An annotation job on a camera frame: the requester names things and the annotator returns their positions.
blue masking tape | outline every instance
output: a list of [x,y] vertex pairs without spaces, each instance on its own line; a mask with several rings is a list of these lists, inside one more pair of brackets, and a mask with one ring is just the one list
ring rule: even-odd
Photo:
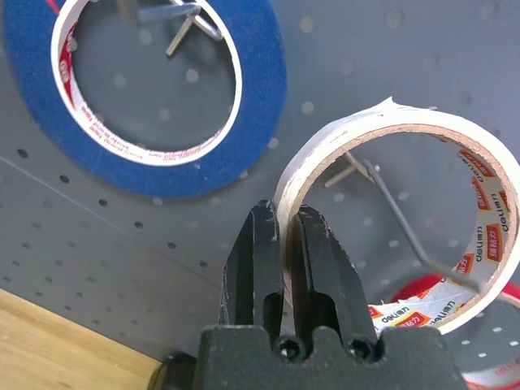
[[[223,31],[232,57],[237,54],[233,63],[241,80],[237,78],[228,129],[224,126],[223,132],[196,148],[159,152],[165,155],[113,141],[105,130],[100,132],[93,115],[85,114],[89,108],[81,112],[80,93],[67,88],[69,75],[60,77],[65,64],[59,53],[51,51],[51,38],[55,50],[69,55],[67,37],[74,26],[65,21],[61,37],[53,35],[54,25],[59,25],[53,10],[61,8],[58,21],[65,15],[77,20],[86,2],[56,0],[55,6],[54,0],[3,2],[5,46],[15,80],[32,116],[61,150],[114,186],[158,197],[199,197],[231,183],[254,164],[275,132],[287,89],[280,30],[267,0],[200,2]],[[79,10],[74,9],[77,3],[82,3]]]

pegboard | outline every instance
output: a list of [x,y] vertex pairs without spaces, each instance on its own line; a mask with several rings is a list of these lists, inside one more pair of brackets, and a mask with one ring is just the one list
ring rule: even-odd
[[[291,157],[323,125],[393,96],[464,116],[520,156],[517,2],[271,3],[288,69],[278,131],[235,183],[193,200],[125,193],[71,163],[28,115],[0,47],[0,287],[152,357],[195,353],[200,331],[217,319],[223,265],[249,208],[273,196]],[[110,128],[168,149],[200,141],[227,118],[234,85],[225,45],[194,30],[167,61],[175,24],[119,28],[112,0],[87,11],[76,76]],[[381,166],[431,256],[455,264],[476,216],[457,157],[430,137],[405,134],[353,153]],[[305,201],[325,214],[369,302],[388,301],[427,271],[375,186],[353,174],[323,187],[346,166],[340,159],[327,169]],[[519,323],[497,302],[445,339],[463,370],[478,370],[520,352]],[[291,327],[284,316],[284,330]]]

cardboard tape core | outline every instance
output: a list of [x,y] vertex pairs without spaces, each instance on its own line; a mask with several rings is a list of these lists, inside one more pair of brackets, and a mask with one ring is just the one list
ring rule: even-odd
[[71,42],[80,13],[88,2],[89,0],[67,0],[65,2],[54,25],[50,48],[54,81],[63,103],[81,129],[111,153],[135,163],[156,167],[171,167],[190,163],[215,149],[235,123],[242,98],[242,71],[238,53],[228,29],[217,12],[205,0],[197,0],[197,3],[207,12],[222,32],[232,56],[236,80],[235,99],[231,113],[224,126],[200,145],[185,150],[165,152],[149,150],[125,141],[103,124],[83,98],[74,77]]
[[[483,284],[479,295],[443,280],[421,296],[371,305],[378,332],[384,327],[431,325],[448,333],[488,306],[520,261],[518,189],[520,167],[490,133],[456,115],[401,106],[388,99],[378,106],[332,122],[317,132],[291,160],[275,194],[284,259],[289,253],[293,216],[318,176],[347,150],[394,132],[421,132],[453,148],[471,172],[478,216],[464,256],[455,266]],[[292,302],[291,275],[285,271],[286,299]]]

wooden surface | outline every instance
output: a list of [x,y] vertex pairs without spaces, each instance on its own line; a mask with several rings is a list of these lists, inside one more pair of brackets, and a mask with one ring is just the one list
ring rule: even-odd
[[158,362],[0,289],[0,390],[146,390]]

tape roll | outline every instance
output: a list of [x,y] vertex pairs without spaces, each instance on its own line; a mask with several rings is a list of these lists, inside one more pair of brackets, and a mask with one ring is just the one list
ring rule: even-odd
[[[456,269],[483,284],[475,295],[443,280],[419,297],[388,305],[371,305],[376,330],[387,326],[432,325],[441,333],[460,327],[480,313],[501,292],[520,261],[518,189],[520,167],[507,148],[490,133],[456,115],[388,99],[378,106],[332,122],[317,132],[291,160],[275,193],[284,258],[291,258],[293,216],[310,186],[337,158],[357,145],[394,132],[431,134],[454,149],[472,173],[478,196],[477,225]],[[291,298],[291,275],[284,275]]]
[[[422,278],[407,284],[403,287],[392,302],[400,299],[408,299],[412,296],[419,296],[433,287],[440,281],[436,275],[425,275]],[[500,293],[498,299],[506,301],[520,309],[520,287],[511,282],[507,283]],[[511,390],[520,388],[520,357],[513,359],[501,366],[496,366],[486,370],[462,373],[470,389],[498,389]]]
[[[74,78],[71,38],[89,0],[4,0],[6,51],[32,116],[72,160],[106,182],[160,197],[197,197],[236,180],[275,132],[287,88],[284,48],[268,0],[197,0],[229,47],[236,92],[214,136],[187,150],[147,150],[96,118]],[[58,17],[54,13],[61,6]]]

